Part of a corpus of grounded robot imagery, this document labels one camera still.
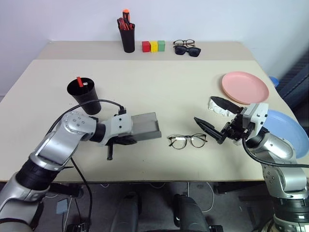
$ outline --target eyeglasses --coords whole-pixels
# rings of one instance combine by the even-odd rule
[[[194,40],[176,40],[173,42],[174,46],[191,46],[191,47],[195,47],[195,41]]]
[[[194,40],[176,40],[173,42],[173,44],[175,48],[175,53],[177,55],[183,55],[188,52],[189,56],[198,57],[199,53],[201,52],[200,48],[195,47]]]
[[[190,139],[190,143],[192,146],[200,148],[205,145],[207,142],[205,134],[194,134],[194,135],[173,135],[169,137],[170,145],[175,149],[183,149],[187,145],[188,139]]]

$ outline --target black pen holder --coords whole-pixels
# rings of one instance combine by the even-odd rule
[[[135,50],[134,30],[135,28],[133,28],[132,30],[119,29],[122,45],[124,46],[124,51],[127,53],[134,52]]]
[[[87,82],[84,87],[79,87],[77,80],[73,80],[67,87],[68,93],[75,98],[75,100],[81,104],[90,100],[97,100],[97,92],[95,89],[95,83],[89,78],[82,77],[82,82]],[[100,112],[100,102],[92,102],[82,106],[83,110],[89,115],[95,115]]]

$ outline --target white cloth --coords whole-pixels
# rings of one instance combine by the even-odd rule
[[[234,117],[236,116],[236,114],[233,114],[232,112],[228,110],[222,109],[220,106],[214,103],[214,101],[211,98],[209,98],[208,109],[214,111],[217,114],[221,114],[223,116],[234,116]]]

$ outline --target glasses lens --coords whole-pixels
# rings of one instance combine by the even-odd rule
[[[175,53],[177,55],[183,55],[187,49],[184,46],[175,46]]]
[[[187,40],[186,41],[186,44],[187,44],[188,47],[194,47],[195,46],[194,43],[195,43],[194,40]]]
[[[173,42],[173,44],[175,45],[175,46],[183,46],[183,41],[182,40],[176,40],[176,41],[174,41]]]
[[[176,135],[171,138],[171,143],[175,149],[183,149],[186,145],[186,138],[181,135]]]
[[[191,137],[191,144],[195,147],[202,147],[206,142],[206,135],[194,134]]]
[[[192,57],[198,57],[199,53],[201,52],[201,49],[197,47],[190,47],[189,48],[189,55]]]

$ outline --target white wall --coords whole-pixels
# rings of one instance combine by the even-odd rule
[[[136,40],[241,41],[277,77],[309,44],[308,0],[0,0],[0,96],[48,40],[119,40],[124,8]]]

